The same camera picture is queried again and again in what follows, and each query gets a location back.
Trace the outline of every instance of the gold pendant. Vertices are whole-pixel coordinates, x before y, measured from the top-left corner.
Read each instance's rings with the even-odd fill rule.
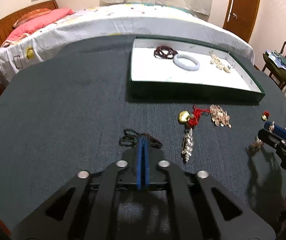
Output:
[[[179,113],[178,120],[180,123],[187,123],[190,120],[190,114],[187,111]]]

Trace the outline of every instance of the white bedsheet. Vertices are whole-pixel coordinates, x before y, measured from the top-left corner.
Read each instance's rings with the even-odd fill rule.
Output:
[[[254,63],[254,52],[248,43],[189,13],[162,6],[119,4],[78,11],[17,44],[0,48],[0,81],[7,85],[20,70],[53,58],[69,43],[118,34],[162,35],[205,41]]]

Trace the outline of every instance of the pink pillow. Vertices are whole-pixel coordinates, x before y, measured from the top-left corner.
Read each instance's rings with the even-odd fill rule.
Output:
[[[74,14],[74,11],[70,8],[62,8],[52,10],[50,13],[46,15],[39,16],[35,19],[29,20],[26,23],[21,24],[19,27],[15,28],[5,42],[1,45],[1,47],[7,47],[11,44],[16,43],[17,41],[31,35],[37,30],[48,26],[51,23],[56,22],[57,20],[67,16]]]
[[[39,16],[42,16],[44,14],[48,14],[50,13],[51,10],[45,8],[45,9],[37,9],[37,10],[34,10],[32,12],[28,12],[26,13],[25,15],[23,15],[20,19],[18,19],[15,24],[13,24],[13,28],[16,28],[16,27],[19,27],[21,24],[29,21],[29,20],[32,20],[36,17],[39,17]]]

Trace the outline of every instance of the silver pendant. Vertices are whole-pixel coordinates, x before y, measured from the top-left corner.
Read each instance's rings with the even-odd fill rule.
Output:
[[[193,151],[193,130],[189,128],[188,132],[184,135],[182,154],[184,155],[185,161],[188,162]]]

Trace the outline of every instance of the dark carpet surface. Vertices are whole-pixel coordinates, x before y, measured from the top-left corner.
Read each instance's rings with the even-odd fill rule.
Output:
[[[134,36],[110,36],[66,46],[55,58],[19,72],[0,97],[0,219],[14,226],[76,172],[98,172],[119,160],[123,129],[150,133],[167,160],[184,171],[207,170],[271,225],[283,209],[286,171],[269,146],[253,156],[246,148],[263,127],[261,114],[286,127],[286,99],[251,63],[238,59],[265,90],[258,105],[216,101],[140,101],[128,93]],[[202,116],[187,164],[181,158],[184,127],[177,122],[193,104],[220,104],[232,128]],[[170,239],[164,192],[124,193],[118,237]]]

